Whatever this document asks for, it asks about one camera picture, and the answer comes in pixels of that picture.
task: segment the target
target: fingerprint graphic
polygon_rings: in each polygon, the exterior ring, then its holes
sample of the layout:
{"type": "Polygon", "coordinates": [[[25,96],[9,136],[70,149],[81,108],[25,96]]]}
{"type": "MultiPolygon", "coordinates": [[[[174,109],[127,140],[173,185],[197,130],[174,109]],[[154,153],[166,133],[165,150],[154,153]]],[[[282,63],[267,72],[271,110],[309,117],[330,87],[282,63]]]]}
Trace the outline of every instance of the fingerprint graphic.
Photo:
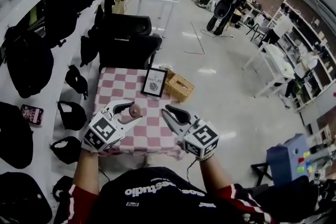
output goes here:
{"type": "Polygon", "coordinates": [[[149,84],[149,88],[153,91],[153,92],[155,92],[155,91],[157,91],[158,90],[158,85],[155,83],[155,82],[151,82],[150,84],[149,84]]]}

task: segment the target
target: white shirt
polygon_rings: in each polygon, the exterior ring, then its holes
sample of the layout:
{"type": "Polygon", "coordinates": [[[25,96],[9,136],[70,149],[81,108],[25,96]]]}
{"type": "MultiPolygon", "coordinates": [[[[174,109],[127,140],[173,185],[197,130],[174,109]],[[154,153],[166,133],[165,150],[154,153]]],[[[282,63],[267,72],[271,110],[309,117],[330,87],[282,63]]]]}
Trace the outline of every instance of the white shirt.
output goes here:
{"type": "Polygon", "coordinates": [[[281,38],[287,31],[292,29],[293,23],[290,18],[286,15],[282,15],[280,19],[277,20],[277,25],[273,28],[273,31],[281,38]]]}
{"type": "Polygon", "coordinates": [[[300,78],[303,78],[305,74],[307,73],[303,67],[303,64],[309,68],[309,70],[312,70],[318,63],[318,57],[317,55],[314,55],[312,52],[306,54],[304,58],[297,64],[294,71],[296,75],[298,75],[300,78]]]}

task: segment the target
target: striped sleeve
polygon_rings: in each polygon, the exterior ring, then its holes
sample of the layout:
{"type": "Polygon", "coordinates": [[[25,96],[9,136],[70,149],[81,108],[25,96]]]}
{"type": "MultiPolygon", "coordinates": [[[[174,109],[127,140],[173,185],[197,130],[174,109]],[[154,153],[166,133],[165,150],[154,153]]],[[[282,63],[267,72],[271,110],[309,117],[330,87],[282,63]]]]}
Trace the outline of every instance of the striped sleeve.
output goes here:
{"type": "Polygon", "coordinates": [[[264,212],[252,196],[239,184],[219,189],[216,196],[235,206],[247,223],[275,224],[270,214],[264,212]]]}
{"type": "Polygon", "coordinates": [[[97,199],[98,195],[72,185],[59,204],[54,224],[86,223],[97,199]]]}

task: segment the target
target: floor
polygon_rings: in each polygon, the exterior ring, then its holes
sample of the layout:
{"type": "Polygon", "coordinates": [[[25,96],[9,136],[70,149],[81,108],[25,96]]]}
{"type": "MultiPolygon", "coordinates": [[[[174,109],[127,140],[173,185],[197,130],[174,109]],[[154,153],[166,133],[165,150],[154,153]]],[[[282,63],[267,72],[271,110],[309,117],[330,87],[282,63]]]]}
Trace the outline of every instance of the floor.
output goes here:
{"type": "MultiPolygon", "coordinates": [[[[151,17],[153,33],[162,34],[170,8],[158,20],[160,3],[143,1],[141,15],[151,17]]],[[[135,15],[138,0],[129,0],[126,14],[135,15]]],[[[256,51],[245,35],[248,29],[229,27],[224,35],[204,35],[212,13],[197,7],[191,0],[180,0],[175,5],[161,49],[155,57],[156,65],[169,65],[195,85],[192,96],[182,106],[192,107],[204,119],[211,121],[220,134],[216,156],[223,169],[236,183],[251,187],[256,182],[250,164],[265,161],[266,150],[284,142],[295,133],[306,133],[299,114],[286,110],[277,95],[254,98],[265,84],[268,73],[261,68],[242,66],[256,51]]],[[[186,178],[186,170],[194,157],[183,160],[157,155],[158,166],[171,168],[186,178]]],[[[132,156],[104,158],[101,167],[112,179],[127,169],[142,165],[142,159],[132,156]]],[[[195,186],[204,189],[201,172],[196,163],[189,172],[195,186]]]]}

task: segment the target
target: checkered tablecloth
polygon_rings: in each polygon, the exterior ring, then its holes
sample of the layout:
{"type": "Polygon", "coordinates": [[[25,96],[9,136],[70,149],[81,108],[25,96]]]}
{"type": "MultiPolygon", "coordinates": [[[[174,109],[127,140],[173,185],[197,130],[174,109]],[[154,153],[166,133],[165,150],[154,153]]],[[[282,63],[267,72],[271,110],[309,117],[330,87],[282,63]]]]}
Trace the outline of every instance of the checkered tablecloth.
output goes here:
{"type": "MultiPolygon", "coordinates": [[[[161,98],[141,93],[147,71],[123,68],[103,68],[98,82],[95,113],[114,99],[127,99],[138,104],[143,111],[142,121],[126,133],[126,137],[102,155],[129,153],[146,155],[148,153],[166,154],[181,159],[184,152],[176,145],[176,135],[164,122],[161,109],[178,101],[166,92],[161,98]]],[[[115,116],[123,122],[131,118],[128,110],[115,116]]]]}

